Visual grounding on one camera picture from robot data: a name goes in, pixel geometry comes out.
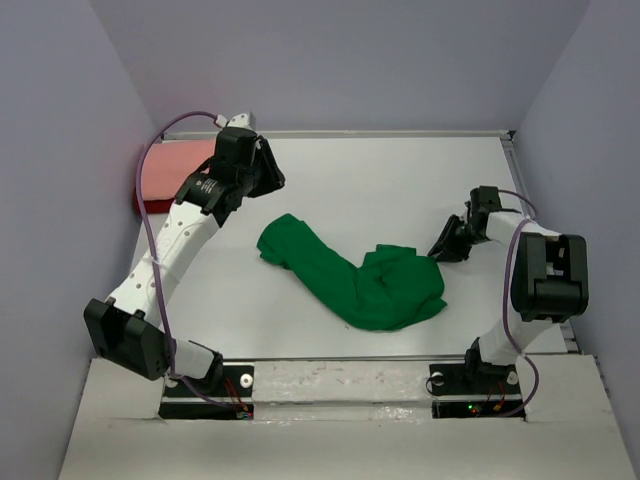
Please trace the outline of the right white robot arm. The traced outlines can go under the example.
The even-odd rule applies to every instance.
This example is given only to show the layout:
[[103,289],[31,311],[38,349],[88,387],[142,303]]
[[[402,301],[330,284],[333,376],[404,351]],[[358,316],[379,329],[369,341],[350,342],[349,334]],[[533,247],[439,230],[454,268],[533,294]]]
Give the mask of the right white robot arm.
[[473,392],[506,380],[534,340],[552,325],[582,315],[589,302],[584,237],[546,229],[504,207],[503,194],[525,199],[494,186],[473,189],[465,214],[448,218],[428,253],[440,263],[459,263],[475,245],[496,242],[507,249],[500,319],[467,349],[458,375]]

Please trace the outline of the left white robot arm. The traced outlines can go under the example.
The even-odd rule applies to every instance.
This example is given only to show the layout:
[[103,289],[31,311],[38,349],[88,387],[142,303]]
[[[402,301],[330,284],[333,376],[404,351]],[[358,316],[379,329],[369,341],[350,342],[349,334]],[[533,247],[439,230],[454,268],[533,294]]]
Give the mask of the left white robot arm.
[[167,304],[202,247],[246,198],[283,188],[269,142],[248,128],[225,127],[214,153],[179,188],[165,223],[125,280],[83,312],[96,353],[148,380],[171,376],[201,395],[223,377],[220,353],[177,340]]

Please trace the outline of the green t-shirt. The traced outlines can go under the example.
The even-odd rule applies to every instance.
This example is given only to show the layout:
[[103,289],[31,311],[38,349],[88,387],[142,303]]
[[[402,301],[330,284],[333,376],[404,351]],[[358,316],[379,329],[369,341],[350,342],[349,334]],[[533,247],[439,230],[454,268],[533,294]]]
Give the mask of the green t-shirt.
[[413,247],[378,244],[354,265],[291,214],[272,221],[257,241],[265,262],[291,272],[348,325],[391,332],[429,320],[447,302],[436,261]]

